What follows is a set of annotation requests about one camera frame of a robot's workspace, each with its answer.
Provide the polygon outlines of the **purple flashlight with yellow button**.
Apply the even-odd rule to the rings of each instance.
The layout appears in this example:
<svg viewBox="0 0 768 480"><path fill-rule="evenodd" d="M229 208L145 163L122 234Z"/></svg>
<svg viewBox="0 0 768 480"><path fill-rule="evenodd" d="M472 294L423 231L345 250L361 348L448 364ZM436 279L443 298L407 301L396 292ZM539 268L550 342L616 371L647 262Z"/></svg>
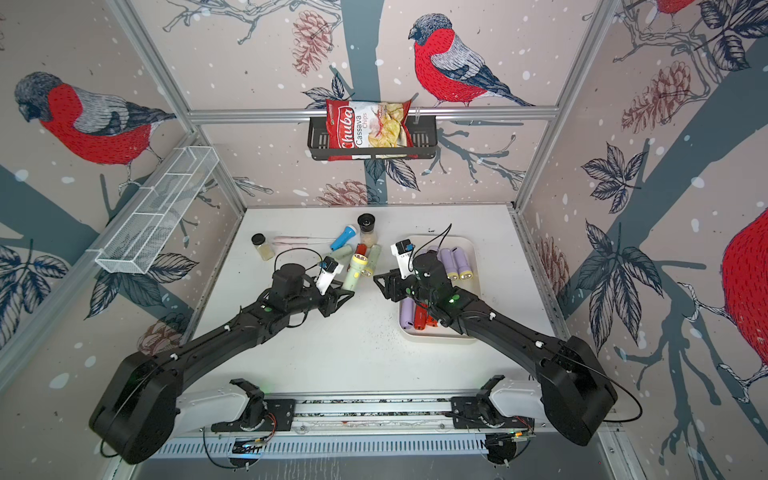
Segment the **purple flashlight with yellow button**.
<svg viewBox="0 0 768 480"><path fill-rule="evenodd" d="M452 250L452 255L456 264L458 277L461 280L472 279L474 277L474 272L470 266L466 252L461 247L455 247Z"/></svg>

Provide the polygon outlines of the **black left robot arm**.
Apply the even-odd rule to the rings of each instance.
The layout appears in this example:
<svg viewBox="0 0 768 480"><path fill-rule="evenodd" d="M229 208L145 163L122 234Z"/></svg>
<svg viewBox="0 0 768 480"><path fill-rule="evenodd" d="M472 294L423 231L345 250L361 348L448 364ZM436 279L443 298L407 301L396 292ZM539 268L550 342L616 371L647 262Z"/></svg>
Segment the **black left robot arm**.
<svg viewBox="0 0 768 480"><path fill-rule="evenodd" d="M231 358L275 337L294 315L318 311L329 317L355 293L339 282L321 292L305 268L288 263L272 285L228 322L180 347L146 355L136 352L118 366L97 403L89 428L129 464L156 453L171 438L184 391Z"/></svg>

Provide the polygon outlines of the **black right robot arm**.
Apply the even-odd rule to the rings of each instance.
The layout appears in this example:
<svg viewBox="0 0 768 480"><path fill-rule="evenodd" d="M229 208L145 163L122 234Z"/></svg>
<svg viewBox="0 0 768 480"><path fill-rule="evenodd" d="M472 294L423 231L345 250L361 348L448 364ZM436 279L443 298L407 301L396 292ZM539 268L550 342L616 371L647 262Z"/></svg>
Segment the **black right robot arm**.
<svg viewBox="0 0 768 480"><path fill-rule="evenodd" d="M493 347L539 383L549 424L572 443L585 446L614 407L618 394L595 353L582 339L537 332L451 283L437 253L414 260L413 272L398 269L373 277L384 298L412 299L443 326Z"/></svg>

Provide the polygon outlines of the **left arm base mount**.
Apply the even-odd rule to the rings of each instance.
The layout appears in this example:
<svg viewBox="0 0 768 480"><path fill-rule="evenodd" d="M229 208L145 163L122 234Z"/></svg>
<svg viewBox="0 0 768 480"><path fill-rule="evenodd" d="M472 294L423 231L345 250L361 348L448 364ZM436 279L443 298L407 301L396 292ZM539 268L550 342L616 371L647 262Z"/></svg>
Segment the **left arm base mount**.
<svg viewBox="0 0 768 480"><path fill-rule="evenodd" d="M268 397L258 386L243 378L230 381L230 393L234 393L239 402L237 415L213 423L215 433L240 432L287 432L293 425L297 401L293 398Z"/></svg>

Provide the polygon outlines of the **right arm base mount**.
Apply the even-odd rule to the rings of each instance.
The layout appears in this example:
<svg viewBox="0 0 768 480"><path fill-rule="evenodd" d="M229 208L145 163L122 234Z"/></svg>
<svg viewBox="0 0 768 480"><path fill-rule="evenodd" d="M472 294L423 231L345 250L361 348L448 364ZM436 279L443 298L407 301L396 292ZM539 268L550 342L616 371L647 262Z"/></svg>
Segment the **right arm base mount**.
<svg viewBox="0 0 768 480"><path fill-rule="evenodd" d="M505 380L503 375L495 375L472 396L454 396L450 399L450 409L445 416L450 418L455 429L500 429L520 428L534 430L534 419L530 417L505 416L491 402L491 392Z"/></svg>

